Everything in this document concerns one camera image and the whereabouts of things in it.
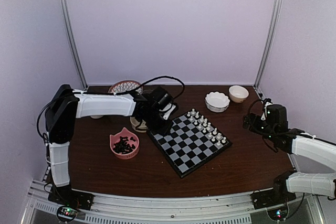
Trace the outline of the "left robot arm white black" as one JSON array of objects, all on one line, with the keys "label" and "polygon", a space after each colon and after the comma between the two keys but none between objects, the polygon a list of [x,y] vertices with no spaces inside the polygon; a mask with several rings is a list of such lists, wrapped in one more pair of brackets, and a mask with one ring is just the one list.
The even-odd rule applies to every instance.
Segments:
[{"label": "left robot arm white black", "polygon": [[76,199],[75,192],[68,186],[69,146],[78,119],[106,115],[134,117],[144,121],[149,130],[165,135],[172,127],[170,116],[177,109],[175,99],[163,87],[140,94],[137,89],[102,93],[61,85],[53,99],[42,109],[46,131],[42,138],[47,147],[53,184],[57,187],[54,192],[56,198],[64,205],[71,205]]}]

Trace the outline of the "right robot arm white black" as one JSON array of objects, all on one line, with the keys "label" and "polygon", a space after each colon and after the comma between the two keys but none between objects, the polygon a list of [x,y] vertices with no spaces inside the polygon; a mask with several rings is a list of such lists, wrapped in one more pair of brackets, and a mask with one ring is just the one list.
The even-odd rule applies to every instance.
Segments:
[{"label": "right robot arm white black", "polygon": [[279,204],[294,193],[335,199],[335,143],[289,128],[287,109],[270,100],[253,102],[243,127],[259,134],[272,151],[283,151],[291,157],[293,169],[275,178],[269,192],[272,203]]}]

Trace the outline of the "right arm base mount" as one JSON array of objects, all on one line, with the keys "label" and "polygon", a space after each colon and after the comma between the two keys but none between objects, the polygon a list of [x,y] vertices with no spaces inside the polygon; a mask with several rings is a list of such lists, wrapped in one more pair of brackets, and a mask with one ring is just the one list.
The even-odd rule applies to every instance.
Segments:
[{"label": "right arm base mount", "polygon": [[286,204],[296,199],[295,193],[289,193],[287,191],[281,192],[274,188],[264,191],[255,191],[250,197],[255,210]]}]

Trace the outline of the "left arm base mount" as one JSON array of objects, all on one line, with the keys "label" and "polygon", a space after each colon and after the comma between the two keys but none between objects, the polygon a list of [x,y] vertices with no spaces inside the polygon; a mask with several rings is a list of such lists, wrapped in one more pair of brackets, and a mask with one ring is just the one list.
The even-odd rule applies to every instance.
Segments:
[{"label": "left arm base mount", "polygon": [[52,186],[48,196],[48,200],[51,202],[83,210],[91,209],[93,199],[93,194],[73,190],[71,186]]}]

